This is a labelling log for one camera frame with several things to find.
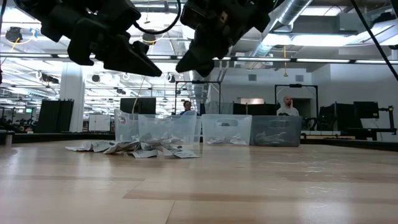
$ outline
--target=bald man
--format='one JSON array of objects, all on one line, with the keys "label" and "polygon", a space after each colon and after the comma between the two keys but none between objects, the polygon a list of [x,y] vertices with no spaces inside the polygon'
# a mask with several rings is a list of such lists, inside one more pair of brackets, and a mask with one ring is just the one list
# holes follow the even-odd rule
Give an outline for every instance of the bald man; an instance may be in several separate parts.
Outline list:
[{"label": "bald man", "polygon": [[276,112],[276,115],[300,116],[299,111],[293,107],[293,99],[291,96],[284,97],[284,103]]}]

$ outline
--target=black robotic claw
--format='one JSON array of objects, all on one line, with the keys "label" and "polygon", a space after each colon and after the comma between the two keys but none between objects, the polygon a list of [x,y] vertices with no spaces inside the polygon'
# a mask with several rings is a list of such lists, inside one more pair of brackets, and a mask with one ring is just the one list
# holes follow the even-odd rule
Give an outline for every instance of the black robotic claw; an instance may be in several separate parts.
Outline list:
[{"label": "black robotic claw", "polygon": [[70,38],[68,54],[79,65],[93,65],[90,55],[104,68],[159,77],[162,71],[146,57],[148,46],[129,43],[126,32],[140,17],[128,0],[21,0],[18,7],[42,22],[42,33],[58,42]]},{"label": "black robotic claw", "polygon": [[195,29],[195,38],[176,70],[208,76],[213,58],[225,57],[229,47],[253,27],[264,31],[273,8],[271,0],[188,0],[181,23]]}]

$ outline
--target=ventilation duct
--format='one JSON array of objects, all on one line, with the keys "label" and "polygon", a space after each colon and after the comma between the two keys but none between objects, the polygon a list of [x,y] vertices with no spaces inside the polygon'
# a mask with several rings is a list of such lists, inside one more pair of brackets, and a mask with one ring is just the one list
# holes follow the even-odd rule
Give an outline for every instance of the ventilation duct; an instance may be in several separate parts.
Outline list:
[{"label": "ventilation duct", "polygon": [[[281,5],[281,12],[279,16],[276,18],[270,30],[278,29],[283,26],[290,27],[291,30],[293,28],[294,21],[300,16],[300,14],[304,11],[304,9],[311,4],[312,0],[286,0]],[[272,45],[266,45],[261,42],[261,44],[254,50],[251,54],[251,57],[265,57],[269,53],[269,51],[273,48]],[[246,69],[254,69],[254,68],[264,68],[264,65],[261,62],[247,62],[244,65]]]}]

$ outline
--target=man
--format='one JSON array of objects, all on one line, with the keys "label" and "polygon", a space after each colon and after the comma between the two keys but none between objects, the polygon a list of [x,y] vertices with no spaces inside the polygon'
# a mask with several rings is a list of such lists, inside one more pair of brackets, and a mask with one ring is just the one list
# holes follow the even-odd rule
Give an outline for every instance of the man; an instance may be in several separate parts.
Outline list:
[{"label": "man", "polygon": [[299,111],[292,106],[293,99],[290,96],[284,97],[284,103],[276,112],[278,116],[300,116]]},{"label": "man", "polygon": [[191,110],[191,107],[192,107],[191,102],[189,102],[189,101],[184,101],[184,108],[185,108],[185,111],[181,112],[180,115],[183,115],[185,112],[190,111],[190,110]]}]

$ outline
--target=gray shirt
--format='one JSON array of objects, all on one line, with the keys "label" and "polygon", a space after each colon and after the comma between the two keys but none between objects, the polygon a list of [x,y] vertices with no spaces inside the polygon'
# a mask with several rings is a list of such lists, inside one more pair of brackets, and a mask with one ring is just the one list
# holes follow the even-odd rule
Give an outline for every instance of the gray shirt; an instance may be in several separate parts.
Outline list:
[{"label": "gray shirt", "polygon": [[286,106],[281,106],[279,110],[276,112],[276,115],[279,115],[281,113],[287,113],[289,116],[300,116],[299,111],[291,106],[290,108]]}]

